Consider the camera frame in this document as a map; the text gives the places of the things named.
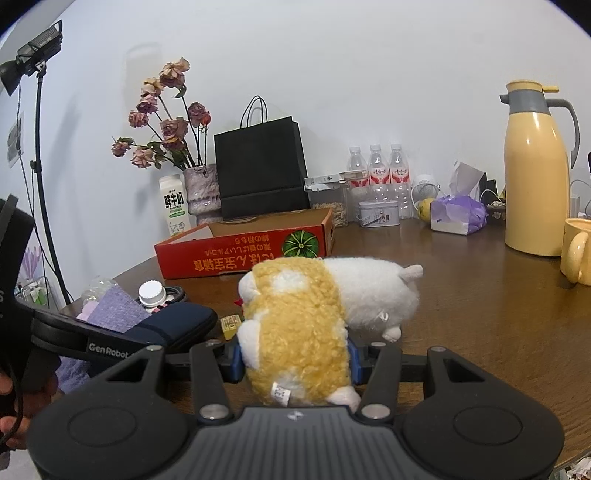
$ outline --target red cardboard box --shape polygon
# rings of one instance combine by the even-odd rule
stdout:
[[[283,256],[327,257],[334,234],[331,208],[299,210],[198,226],[154,249],[167,280],[211,277]]]

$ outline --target wooden table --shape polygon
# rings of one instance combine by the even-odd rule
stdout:
[[[424,355],[430,346],[444,345],[552,409],[566,435],[557,466],[591,450],[591,287],[568,284],[560,259],[511,250],[497,226],[465,237],[433,232],[417,220],[400,227],[338,229],[333,254],[421,264],[421,306],[402,328],[403,351]],[[155,258],[117,281],[134,293],[149,278],[160,278]],[[168,283],[181,285],[191,301],[222,317],[240,311],[233,303],[240,278]],[[227,391],[235,410],[256,402],[246,381]],[[173,384],[169,398],[191,410],[188,385]],[[420,385],[401,384],[402,410],[420,400]]]

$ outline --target wall outlet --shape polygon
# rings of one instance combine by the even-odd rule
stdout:
[[[23,144],[22,144],[22,118],[23,113],[21,112],[18,120],[14,123],[10,131],[8,132],[7,139],[7,159],[8,167],[12,168],[17,162],[20,156],[23,155]]]

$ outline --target yellow and white plush hamster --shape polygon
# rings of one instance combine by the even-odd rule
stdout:
[[[368,294],[359,278],[364,270],[382,275],[375,288],[387,298]],[[346,326],[377,326],[397,340],[401,321],[418,305],[413,280],[422,274],[420,265],[405,269],[372,258],[290,257],[255,265],[238,285],[245,322],[237,334],[255,393],[270,404],[279,387],[290,404],[355,411],[361,399],[350,380]]]

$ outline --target human hand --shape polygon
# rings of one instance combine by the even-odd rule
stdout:
[[[0,372],[0,395],[8,395],[11,391],[12,381],[10,380],[10,377]],[[22,422],[16,434],[14,434],[14,436],[6,442],[8,447],[21,450],[27,448],[25,436],[27,434],[27,430],[29,429],[29,425],[31,424],[31,419],[51,403],[51,398],[56,394],[56,392],[57,377],[55,374],[53,374],[40,392],[25,393],[23,395]],[[16,402],[14,405],[14,410],[17,410]],[[0,418],[0,432],[2,432],[2,434],[9,432],[16,420],[17,419],[15,417]]]

